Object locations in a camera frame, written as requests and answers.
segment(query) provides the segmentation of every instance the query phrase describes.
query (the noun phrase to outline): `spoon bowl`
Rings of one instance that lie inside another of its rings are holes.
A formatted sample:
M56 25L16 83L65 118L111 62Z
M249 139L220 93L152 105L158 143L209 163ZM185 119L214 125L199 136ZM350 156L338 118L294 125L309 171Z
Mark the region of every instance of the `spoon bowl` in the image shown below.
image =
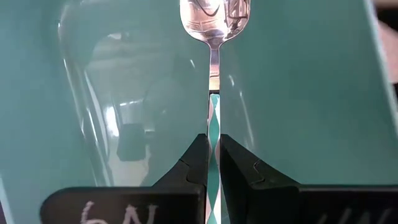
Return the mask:
M186 32L209 45L209 90L220 90L220 46L248 23L250 0L180 0L180 16Z

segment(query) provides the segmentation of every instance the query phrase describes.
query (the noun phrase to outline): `spoon handle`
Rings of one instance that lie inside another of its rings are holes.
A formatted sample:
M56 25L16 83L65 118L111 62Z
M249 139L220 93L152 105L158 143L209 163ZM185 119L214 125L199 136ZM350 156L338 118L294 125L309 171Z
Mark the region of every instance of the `spoon handle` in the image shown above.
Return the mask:
M220 48L210 48L209 90L220 90Z

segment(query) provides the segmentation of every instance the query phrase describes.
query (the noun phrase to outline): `teal panel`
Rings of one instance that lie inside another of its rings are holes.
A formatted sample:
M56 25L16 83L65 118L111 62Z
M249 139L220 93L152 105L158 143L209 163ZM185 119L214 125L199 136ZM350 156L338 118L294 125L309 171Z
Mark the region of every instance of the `teal panel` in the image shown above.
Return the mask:
M366 2L253 1L221 48L221 132L301 183L398 184L396 105Z
M178 1L2 1L0 49L8 224L65 187L152 185L206 132L208 48Z

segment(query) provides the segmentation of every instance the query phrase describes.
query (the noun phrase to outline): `teal and white striped strip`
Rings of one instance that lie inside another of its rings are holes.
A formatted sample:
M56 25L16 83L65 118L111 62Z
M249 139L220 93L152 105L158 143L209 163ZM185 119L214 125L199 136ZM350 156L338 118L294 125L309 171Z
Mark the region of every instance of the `teal and white striped strip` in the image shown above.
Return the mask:
M221 224L220 96L210 95L208 137L211 144L207 184L206 223Z

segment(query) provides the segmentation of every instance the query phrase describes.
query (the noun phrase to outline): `metal spoon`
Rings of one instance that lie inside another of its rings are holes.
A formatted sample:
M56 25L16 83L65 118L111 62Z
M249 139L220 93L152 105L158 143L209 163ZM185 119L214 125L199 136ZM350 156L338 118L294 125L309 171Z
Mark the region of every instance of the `metal spoon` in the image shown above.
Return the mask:
M246 26L250 0L180 0L184 29L210 47L209 90L220 90L220 46Z
M220 46L236 37L246 26L250 15L250 0L180 0L180 16L184 29L193 38L210 47L209 92L220 90ZM213 107L209 94L209 117L207 131L211 121ZM221 223L220 170L216 164L220 149L216 144L209 158L208 198L210 209L206 206L206 217Z

